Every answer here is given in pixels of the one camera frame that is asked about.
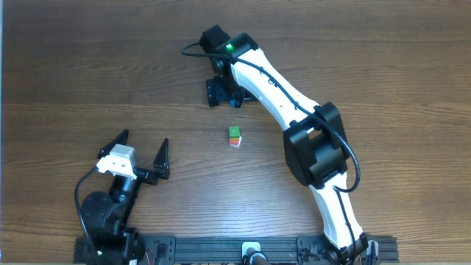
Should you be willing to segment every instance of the wooden table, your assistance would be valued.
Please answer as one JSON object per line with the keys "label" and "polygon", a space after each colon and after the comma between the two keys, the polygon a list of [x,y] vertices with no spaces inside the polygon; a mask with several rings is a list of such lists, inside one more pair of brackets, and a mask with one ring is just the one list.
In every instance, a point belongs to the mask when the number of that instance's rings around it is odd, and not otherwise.
{"label": "wooden table", "polygon": [[[396,236],[401,261],[471,260],[471,2],[4,4],[4,261],[72,261],[74,186],[124,128],[140,166],[170,140],[170,180],[144,186],[132,214],[143,233],[322,232],[277,122],[257,102],[209,108],[210,63],[180,54],[214,24],[248,32],[295,88],[339,107],[363,170],[351,200],[366,232]],[[231,125],[240,149],[227,144]],[[111,181],[93,176],[82,196]]]}

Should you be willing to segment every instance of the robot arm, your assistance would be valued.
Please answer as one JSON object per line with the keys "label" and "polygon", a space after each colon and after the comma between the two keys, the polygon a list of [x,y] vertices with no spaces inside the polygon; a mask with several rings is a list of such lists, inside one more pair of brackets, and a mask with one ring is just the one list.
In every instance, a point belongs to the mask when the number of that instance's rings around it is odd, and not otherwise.
{"label": "robot arm", "polygon": [[[210,106],[226,99],[231,106],[240,107],[248,98],[256,99],[275,117],[283,130],[288,167],[301,184],[312,190],[324,222],[325,237],[338,260],[343,264],[351,262],[368,247],[368,242],[355,219],[348,194],[334,188],[346,188],[345,161],[350,154],[332,131],[324,128],[312,139],[308,135],[320,128],[311,117],[315,115],[346,140],[336,107],[330,102],[319,106],[302,95],[273,68],[258,44],[246,33],[231,39],[216,25],[203,32],[199,45],[206,53],[222,55],[211,57],[213,70],[219,77],[207,81]],[[224,83],[217,85],[221,78],[225,78]],[[223,93],[224,97],[215,98]],[[312,114],[296,107],[286,94]]]}

